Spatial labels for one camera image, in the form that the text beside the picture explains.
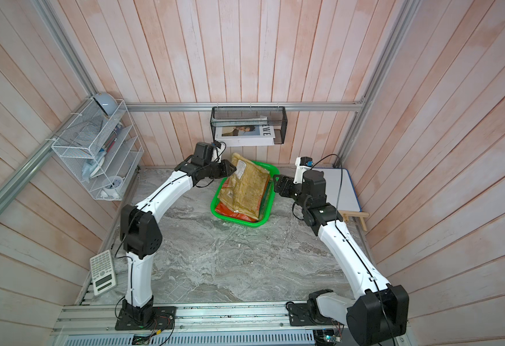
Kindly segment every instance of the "food package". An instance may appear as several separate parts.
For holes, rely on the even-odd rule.
[[[245,214],[234,212],[233,210],[229,209],[227,206],[225,206],[225,204],[223,204],[221,202],[218,202],[218,205],[216,206],[215,211],[218,214],[223,215],[225,217],[230,217],[230,218],[243,220],[243,221],[247,221],[247,222],[257,222],[257,220],[254,220]]]
[[[258,221],[270,172],[238,153],[233,153],[231,163],[236,167],[235,173],[225,181],[218,197],[230,210]]]

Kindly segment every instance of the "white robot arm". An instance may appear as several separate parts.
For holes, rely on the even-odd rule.
[[[198,143],[188,157],[155,192],[135,206],[126,205],[121,214],[121,238],[128,257],[128,288],[121,315],[146,326],[153,318],[151,290],[152,260],[162,242],[158,228],[166,210],[205,177],[221,178],[235,172],[227,160],[220,160],[221,146]],[[361,251],[335,207],[326,203],[323,173],[311,170],[312,159],[298,158],[294,177],[274,176],[274,190],[302,207],[304,222],[322,240],[345,273],[357,300],[331,290],[315,292],[310,311],[312,321],[324,316],[346,324],[360,346],[372,345],[405,333],[408,294],[392,286]]]

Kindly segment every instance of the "magazine cover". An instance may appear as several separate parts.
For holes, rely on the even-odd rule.
[[[216,140],[229,147],[274,145],[274,127],[269,125],[240,125],[216,128]]]

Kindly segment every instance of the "calculator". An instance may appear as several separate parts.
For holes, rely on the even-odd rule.
[[[116,287],[116,273],[110,250],[91,257],[89,261],[91,263],[93,292],[96,296]]]

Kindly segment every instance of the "marble floor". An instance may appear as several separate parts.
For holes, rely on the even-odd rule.
[[[133,203],[150,195],[172,171],[142,170]],[[290,168],[280,171],[294,174]],[[323,288],[353,297],[332,254],[291,214],[291,198],[276,195],[268,222],[253,229],[212,215],[210,202],[219,184],[186,192],[160,221],[163,242],[152,271],[155,303],[304,300]],[[356,225],[348,228],[358,239]],[[117,238],[113,252],[118,245]],[[115,267],[118,286],[90,304],[116,304],[125,294],[126,259],[115,259]]]

